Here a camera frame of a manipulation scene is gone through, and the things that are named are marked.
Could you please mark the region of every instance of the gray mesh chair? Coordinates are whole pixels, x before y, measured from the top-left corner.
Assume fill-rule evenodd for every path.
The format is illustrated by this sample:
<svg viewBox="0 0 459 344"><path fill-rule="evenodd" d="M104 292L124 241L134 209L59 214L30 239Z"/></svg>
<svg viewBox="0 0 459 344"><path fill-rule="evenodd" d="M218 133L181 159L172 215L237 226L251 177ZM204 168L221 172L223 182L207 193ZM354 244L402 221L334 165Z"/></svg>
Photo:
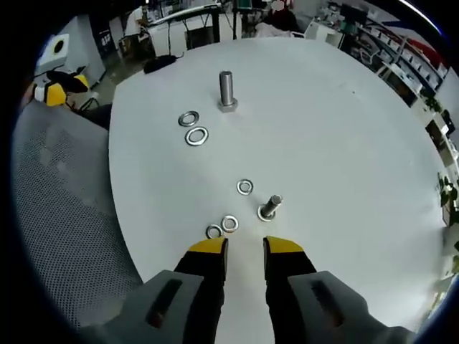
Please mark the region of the gray mesh chair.
<svg viewBox="0 0 459 344"><path fill-rule="evenodd" d="M108 132L32 101L11 154L18 225L51 298L76 328L111 319L141 279L115 214Z"/></svg>

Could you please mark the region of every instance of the white tabletop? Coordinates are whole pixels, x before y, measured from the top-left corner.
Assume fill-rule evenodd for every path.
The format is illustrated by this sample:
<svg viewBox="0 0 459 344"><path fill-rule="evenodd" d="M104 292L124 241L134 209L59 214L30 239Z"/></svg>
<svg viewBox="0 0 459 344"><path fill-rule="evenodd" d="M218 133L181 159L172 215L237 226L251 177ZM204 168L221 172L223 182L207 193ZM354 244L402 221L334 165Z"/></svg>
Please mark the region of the white tabletop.
<svg viewBox="0 0 459 344"><path fill-rule="evenodd" d="M221 113L219 72L234 74L236 113ZM191 147L180 114L208 141ZM123 236L146 281L173 269L227 214L225 304L217 343L273 343L262 238L300 244L318 270L361 293L374 317L415 328L440 265L443 164L418 119L365 66L323 42L242 39L186 52L119 84L110 174ZM236 184L254 183L249 196ZM256 208L280 194L275 221Z"/></svg>

